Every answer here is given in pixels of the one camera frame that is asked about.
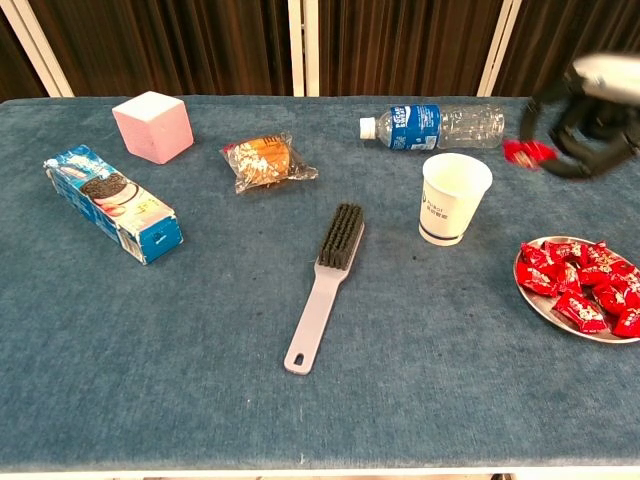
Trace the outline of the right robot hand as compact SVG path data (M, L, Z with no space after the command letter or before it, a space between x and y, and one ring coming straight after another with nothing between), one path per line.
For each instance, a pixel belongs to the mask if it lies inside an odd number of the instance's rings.
M547 159L541 167L565 179L600 176L639 155L639 56L596 53L574 60L547 89L530 97L519 139L534 139L543 108L559 101L566 109L549 137L569 163Z

